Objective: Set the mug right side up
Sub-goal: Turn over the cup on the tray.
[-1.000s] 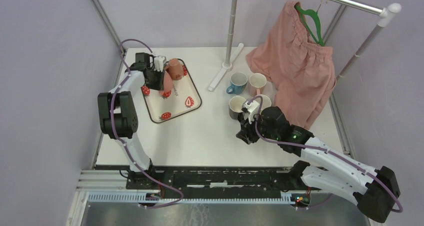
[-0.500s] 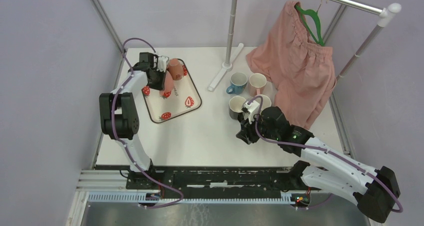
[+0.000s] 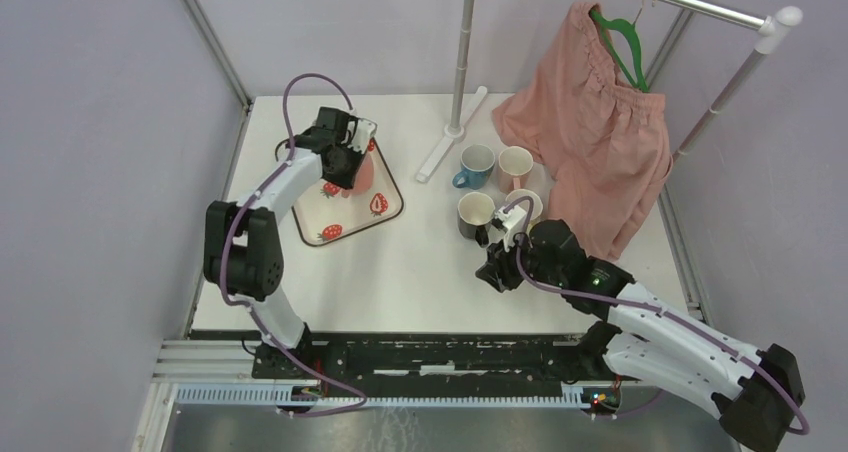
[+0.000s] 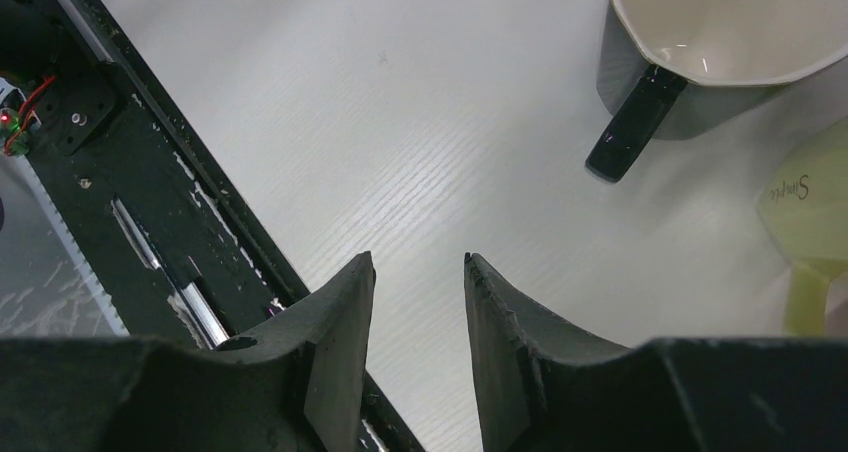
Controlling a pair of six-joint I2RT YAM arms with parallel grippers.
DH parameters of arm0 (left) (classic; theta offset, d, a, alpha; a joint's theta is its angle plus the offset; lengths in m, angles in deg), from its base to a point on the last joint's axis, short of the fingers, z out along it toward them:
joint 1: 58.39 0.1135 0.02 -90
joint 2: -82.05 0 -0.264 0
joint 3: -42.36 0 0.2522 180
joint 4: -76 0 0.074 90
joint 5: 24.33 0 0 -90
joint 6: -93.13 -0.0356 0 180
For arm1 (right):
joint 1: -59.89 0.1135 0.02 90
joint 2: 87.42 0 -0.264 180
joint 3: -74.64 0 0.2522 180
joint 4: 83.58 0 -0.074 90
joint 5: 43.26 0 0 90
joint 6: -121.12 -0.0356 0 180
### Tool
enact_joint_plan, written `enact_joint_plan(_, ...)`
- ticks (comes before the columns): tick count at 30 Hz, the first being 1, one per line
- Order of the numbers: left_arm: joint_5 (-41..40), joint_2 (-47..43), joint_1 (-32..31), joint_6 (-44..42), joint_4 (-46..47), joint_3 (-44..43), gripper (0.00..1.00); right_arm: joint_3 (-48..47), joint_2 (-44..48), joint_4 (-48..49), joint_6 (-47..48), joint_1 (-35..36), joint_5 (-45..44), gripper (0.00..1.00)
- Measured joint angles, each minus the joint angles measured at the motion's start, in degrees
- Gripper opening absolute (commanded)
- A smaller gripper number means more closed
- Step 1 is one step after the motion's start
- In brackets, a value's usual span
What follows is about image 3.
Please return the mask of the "salmon pink mug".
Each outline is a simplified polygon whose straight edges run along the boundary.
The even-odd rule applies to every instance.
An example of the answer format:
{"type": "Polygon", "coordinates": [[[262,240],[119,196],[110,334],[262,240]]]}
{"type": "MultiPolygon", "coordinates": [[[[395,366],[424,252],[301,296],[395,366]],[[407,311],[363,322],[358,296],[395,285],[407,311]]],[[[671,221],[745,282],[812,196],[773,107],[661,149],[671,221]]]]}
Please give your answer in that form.
{"type": "Polygon", "coordinates": [[[351,189],[342,189],[342,197],[349,198],[364,194],[372,187],[373,180],[374,164],[371,158],[371,154],[367,153],[364,157],[361,167],[359,168],[355,176],[353,187],[351,189]]]}

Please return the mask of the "black mug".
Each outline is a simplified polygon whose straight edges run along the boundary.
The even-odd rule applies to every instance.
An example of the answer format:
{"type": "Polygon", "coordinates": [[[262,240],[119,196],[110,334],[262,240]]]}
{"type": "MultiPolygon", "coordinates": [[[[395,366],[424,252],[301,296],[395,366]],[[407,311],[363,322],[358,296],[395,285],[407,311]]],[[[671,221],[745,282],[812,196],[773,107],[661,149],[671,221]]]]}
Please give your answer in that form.
{"type": "Polygon", "coordinates": [[[457,205],[460,235],[480,247],[489,245],[489,226],[495,212],[494,200],[482,192],[465,194],[457,205]]]}

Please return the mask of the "yellow mug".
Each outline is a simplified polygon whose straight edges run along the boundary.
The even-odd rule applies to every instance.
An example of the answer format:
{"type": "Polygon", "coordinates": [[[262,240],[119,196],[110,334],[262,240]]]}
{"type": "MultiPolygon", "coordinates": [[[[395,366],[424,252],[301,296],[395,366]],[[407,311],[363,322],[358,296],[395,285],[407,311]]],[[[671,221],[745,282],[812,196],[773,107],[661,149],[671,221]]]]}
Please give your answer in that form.
{"type": "Polygon", "coordinates": [[[532,229],[538,222],[543,219],[544,204],[541,197],[534,191],[524,188],[519,188],[510,192],[506,198],[506,204],[520,199],[518,206],[529,212],[528,229],[532,229]]]}

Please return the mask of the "light pink mug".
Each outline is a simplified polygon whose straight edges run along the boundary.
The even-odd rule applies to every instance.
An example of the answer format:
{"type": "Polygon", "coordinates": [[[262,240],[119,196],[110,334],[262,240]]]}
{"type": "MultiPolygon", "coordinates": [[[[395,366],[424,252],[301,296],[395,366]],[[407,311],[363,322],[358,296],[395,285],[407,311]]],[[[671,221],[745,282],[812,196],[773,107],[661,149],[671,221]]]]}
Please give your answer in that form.
{"type": "Polygon", "coordinates": [[[497,181],[499,190],[508,194],[524,188],[533,170],[534,158],[525,148],[510,146],[501,151],[497,158],[497,181]]]}

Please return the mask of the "blue mug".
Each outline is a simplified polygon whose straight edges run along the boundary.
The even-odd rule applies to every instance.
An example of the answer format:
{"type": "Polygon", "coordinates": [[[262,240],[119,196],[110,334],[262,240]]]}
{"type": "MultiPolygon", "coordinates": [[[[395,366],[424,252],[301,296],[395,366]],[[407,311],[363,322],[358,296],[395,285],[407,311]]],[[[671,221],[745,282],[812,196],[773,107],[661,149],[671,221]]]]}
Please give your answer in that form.
{"type": "Polygon", "coordinates": [[[467,146],[460,157],[460,171],[452,179],[455,188],[481,189],[494,169],[494,151],[482,144],[467,146]]]}

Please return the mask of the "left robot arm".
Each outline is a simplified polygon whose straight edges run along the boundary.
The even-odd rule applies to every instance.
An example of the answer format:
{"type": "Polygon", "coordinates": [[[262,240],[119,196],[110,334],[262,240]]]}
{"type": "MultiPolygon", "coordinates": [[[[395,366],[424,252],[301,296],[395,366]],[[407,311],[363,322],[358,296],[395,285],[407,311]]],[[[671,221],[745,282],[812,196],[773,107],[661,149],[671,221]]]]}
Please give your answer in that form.
{"type": "Polygon", "coordinates": [[[284,255],[279,224],[320,181],[351,189],[377,131],[375,122],[336,108],[320,108],[314,123],[291,135],[287,154],[256,187],[234,202],[206,211],[203,275],[224,302],[248,311],[275,364],[290,379],[306,377],[313,351],[300,344],[307,329],[282,288],[284,255]]]}

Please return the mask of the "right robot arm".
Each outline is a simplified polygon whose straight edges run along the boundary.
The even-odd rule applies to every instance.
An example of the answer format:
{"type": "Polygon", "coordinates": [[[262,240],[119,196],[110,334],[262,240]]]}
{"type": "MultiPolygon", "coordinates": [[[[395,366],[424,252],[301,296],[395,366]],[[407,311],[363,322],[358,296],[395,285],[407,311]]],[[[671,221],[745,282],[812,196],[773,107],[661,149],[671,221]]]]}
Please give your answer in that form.
{"type": "Polygon", "coordinates": [[[588,255],[562,220],[497,238],[480,227],[472,238],[486,251],[475,275],[495,290],[528,283],[596,317],[577,354],[585,377],[614,373],[680,397],[752,451],[775,451],[787,434],[809,433],[788,349],[760,349],[672,308],[624,269],[588,255]]]}

